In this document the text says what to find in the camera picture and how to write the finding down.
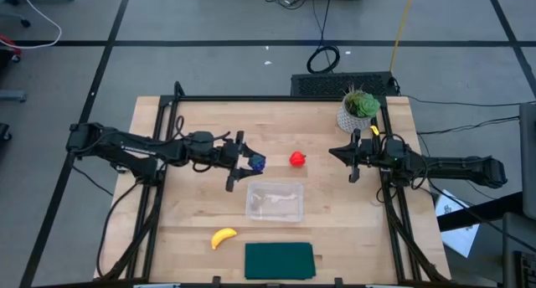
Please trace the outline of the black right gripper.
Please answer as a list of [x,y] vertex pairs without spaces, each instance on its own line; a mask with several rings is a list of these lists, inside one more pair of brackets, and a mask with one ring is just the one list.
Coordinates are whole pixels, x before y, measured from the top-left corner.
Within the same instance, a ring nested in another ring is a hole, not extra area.
[[349,144],[330,148],[328,151],[346,166],[351,167],[348,181],[356,183],[360,177],[358,166],[370,164],[369,158],[374,154],[374,143],[372,139],[361,139],[361,131],[355,129]]

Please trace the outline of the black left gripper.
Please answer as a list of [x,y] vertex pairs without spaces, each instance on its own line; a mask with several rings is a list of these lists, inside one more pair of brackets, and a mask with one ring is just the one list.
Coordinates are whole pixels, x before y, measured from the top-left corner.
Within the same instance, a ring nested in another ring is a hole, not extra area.
[[246,178],[261,175],[263,172],[254,169],[246,169],[238,167],[238,162],[242,154],[243,147],[243,156],[244,157],[253,157],[259,156],[261,154],[250,149],[246,143],[244,143],[243,131],[237,131],[236,138],[225,139],[223,146],[220,149],[219,154],[219,166],[229,170],[229,176],[225,184],[225,191],[231,193],[234,190],[234,185],[239,180]]

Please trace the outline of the clear plastic container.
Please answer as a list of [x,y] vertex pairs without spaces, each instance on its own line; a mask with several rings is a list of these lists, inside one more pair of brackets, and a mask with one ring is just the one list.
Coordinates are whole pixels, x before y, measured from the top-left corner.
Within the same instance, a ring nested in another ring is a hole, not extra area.
[[300,183],[252,182],[248,186],[245,216],[258,221],[299,223],[303,218]]

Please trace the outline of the yellow toy banana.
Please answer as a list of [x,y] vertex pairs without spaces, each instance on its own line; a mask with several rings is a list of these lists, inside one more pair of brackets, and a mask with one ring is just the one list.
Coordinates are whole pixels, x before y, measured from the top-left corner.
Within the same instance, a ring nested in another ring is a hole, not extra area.
[[233,238],[237,234],[238,233],[232,228],[224,228],[218,230],[216,233],[213,234],[210,240],[211,248],[213,250],[216,250],[223,241],[229,238]]

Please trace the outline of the succulent in white pot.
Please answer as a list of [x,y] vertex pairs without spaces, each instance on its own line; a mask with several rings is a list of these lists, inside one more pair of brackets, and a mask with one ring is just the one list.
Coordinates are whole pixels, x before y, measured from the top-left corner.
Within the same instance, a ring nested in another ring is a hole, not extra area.
[[378,114],[381,104],[373,95],[351,84],[337,113],[338,126],[347,133],[366,130]]

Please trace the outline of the black keyboard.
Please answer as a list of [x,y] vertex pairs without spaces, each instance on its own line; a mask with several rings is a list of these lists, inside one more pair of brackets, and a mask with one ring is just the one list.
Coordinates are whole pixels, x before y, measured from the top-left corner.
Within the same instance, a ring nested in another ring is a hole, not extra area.
[[293,75],[291,95],[345,96],[350,88],[371,95],[397,96],[395,78],[389,71],[336,74]]

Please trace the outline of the dark green folded cloth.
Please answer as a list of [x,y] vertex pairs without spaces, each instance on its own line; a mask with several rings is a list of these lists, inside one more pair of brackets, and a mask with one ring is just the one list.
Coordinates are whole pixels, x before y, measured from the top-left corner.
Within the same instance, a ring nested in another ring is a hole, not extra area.
[[309,280],[317,275],[313,248],[305,242],[248,243],[247,280]]

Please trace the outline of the white paper sheet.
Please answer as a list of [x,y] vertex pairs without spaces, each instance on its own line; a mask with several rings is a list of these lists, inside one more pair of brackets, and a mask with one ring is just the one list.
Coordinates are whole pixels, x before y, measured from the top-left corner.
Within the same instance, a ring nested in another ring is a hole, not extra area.
[[[444,194],[441,193],[435,202],[435,215],[437,218],[448,213],[469,208],[467,203],[456,198],[445,189],[442,192]],[[473,224],[465,228],[444,231],[441,233],[441,239],[444,245],[467,258],[471,252],[478,229],[479,224]]]

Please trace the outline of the black beam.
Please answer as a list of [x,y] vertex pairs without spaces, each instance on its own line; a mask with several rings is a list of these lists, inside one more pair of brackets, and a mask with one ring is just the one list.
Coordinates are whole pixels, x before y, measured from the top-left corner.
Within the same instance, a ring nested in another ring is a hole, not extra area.
[[481,203],[469,208],[443,214],[437,218],[441,232],[465,228],[474,224],[501,219],[505,213],[523,215],[523,193],[512,193],[496,200]]

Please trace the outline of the grey cabinet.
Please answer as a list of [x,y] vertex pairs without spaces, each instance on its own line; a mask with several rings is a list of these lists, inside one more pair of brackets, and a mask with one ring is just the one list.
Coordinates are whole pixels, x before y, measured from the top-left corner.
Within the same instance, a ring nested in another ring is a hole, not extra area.
[[536,105],[519,106],[523,212],[536,220]]

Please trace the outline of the black equipment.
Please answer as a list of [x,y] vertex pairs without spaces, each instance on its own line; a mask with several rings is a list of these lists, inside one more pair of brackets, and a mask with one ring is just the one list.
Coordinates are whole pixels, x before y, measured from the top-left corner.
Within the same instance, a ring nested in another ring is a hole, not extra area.
[[536,288],[536,255],[514,252],[516,288]]

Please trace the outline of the grey bar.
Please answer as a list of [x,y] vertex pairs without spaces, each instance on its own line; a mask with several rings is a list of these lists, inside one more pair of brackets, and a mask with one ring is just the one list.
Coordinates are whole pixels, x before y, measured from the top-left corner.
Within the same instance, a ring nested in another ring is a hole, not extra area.
[[0,100],[24,103],[27,100],[27,94],[23,90],[0,90]]

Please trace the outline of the red object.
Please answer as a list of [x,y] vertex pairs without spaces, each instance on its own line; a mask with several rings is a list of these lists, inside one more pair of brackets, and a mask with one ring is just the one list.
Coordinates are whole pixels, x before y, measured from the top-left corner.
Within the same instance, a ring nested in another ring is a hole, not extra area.
[[11,39],[8,39],[7,37],[1,34],[0,34],[0,44],[10,48],[10,50],[13,51],[15,55],[20,56],[22,54],[22,50],[17,48],[16,44]]

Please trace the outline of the black aluminium table frame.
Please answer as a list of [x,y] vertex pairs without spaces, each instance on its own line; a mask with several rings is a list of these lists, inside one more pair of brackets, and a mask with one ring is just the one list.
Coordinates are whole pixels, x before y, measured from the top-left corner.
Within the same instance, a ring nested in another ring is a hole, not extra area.
[[[243,131],[247,144],[266,157],[262,182],[300,183],[303,218],[299,223],[248,219],[248,180],[229,193],[225,170],[171,168],[159,191],[157,230],[142,242],[130,275],[151,282],[205,283],[219,277],[225,284],[242,283],[246,244],[307,242],[315,255],[314,283],[411,279],[415,262],[404,243],[392,245],[384,206],[377,201],[379,171],[364,167],[361,178],[350,183],[348,169],[328,152],[349,140],[337,126],[338,107],[335,100],[289,96],[182,98],[176,112],[186,119],[185,131]],[[302,167],[289,163],[296,151],[307,156]],[[210,240],[224,228],[238,234],[213,250]]]

